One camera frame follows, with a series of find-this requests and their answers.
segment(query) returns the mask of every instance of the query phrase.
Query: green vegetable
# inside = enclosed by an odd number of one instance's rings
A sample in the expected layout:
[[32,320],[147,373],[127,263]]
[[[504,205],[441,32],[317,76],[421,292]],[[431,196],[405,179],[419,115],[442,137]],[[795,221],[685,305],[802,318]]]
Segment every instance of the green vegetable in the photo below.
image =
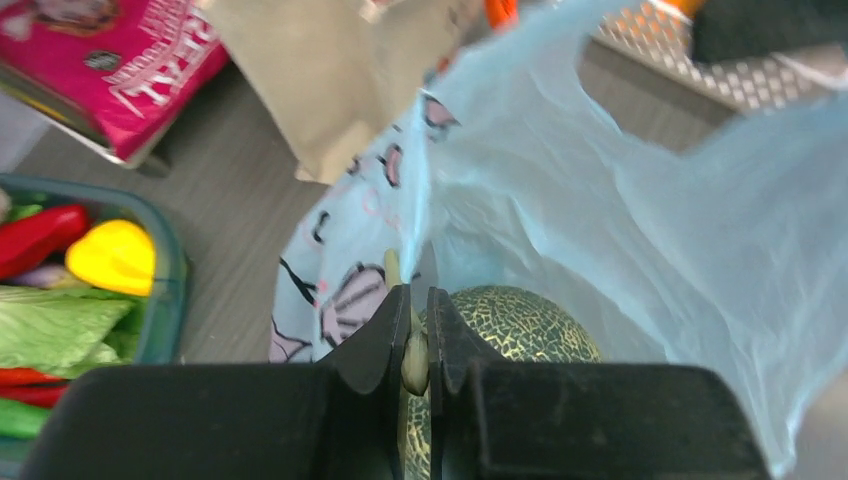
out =
[[126,363],[104,340],[122,320],[136,321],[138,305],[93,288],[0,286],[0,368],[75,378],[94,367]]
[[18,220],[41,213],[42,210],[44,210],[44,207],[41,205],[13,205],[4,220],[6,223],[17,222]]
[[50,410],[0,398],[0,436],[29,440],[47,421]]
[[106,346],[115,350],[120,363],[131,363],[138,349],[141,330],[144,328],[144,305],[147,299],[125,293],[101,290],[99,288],[73,288],[61,292],[66,296],[101,300],[128,300],[133,302],[133,308],[119,321],[103,339]]

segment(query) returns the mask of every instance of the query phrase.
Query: light blue plastic bag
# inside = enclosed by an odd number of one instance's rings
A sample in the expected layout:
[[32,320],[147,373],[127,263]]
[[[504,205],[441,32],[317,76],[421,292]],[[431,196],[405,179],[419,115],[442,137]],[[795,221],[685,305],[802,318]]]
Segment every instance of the light blue plastic bag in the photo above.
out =
[[304,218],[272,361],[314,361],[386,294],[515,285],[608,360],[719,372],[772,472],[848,361],[848,100],[742,120],[684,157],[621,132],[575,70],[604,12],[568,0],[467,51]]

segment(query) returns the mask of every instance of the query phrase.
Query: yellow bell pepper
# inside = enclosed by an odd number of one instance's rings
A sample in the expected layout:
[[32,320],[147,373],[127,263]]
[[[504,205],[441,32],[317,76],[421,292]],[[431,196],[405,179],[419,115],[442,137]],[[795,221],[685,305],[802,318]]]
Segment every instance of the yellow bell pepper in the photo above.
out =
[[71,245],[65,266],[95,287],[148,296],[153,288],[156,251],[153,240],[138,225],[109,220]]

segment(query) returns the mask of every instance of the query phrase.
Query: black object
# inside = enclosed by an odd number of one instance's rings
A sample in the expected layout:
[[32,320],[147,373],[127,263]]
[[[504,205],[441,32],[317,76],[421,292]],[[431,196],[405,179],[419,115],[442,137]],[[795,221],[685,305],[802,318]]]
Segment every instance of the black object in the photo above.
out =
[[[72,384],[21,477],[399,480],[410,311],[409,287],[394,288],[311,365],[93,371]],[[512,363],[442,290],[431,289],[426,321],[433,480],[769,478],[710,372]]]
[[846,0],[707,0],[691,57],[717,63],[848,41]]

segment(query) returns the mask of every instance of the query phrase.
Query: green leaf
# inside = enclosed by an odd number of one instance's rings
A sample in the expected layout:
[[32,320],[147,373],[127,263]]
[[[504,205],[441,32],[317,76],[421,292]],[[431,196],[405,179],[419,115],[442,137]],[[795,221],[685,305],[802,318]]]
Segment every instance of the green leaf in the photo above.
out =
[[41,213],[44,207],[41,205],[14,205],[9,209],[4,219],[5,223],[17,222],[27,217],[31,217],[36,213]]
[[0,286],[0,368],[65,376],[92,363],[121,363],[103,340],[137,302],[99,292]]
[[115,328],[106,335],[106,338],[103,339],[103,343],[113,348],[115,353],[118,354],[118,358],[122,361],[132,362],[133,357],[135,357],[135,352],[138,350],[138,341],[140,339],[141,335],[138,333],[132,333]]

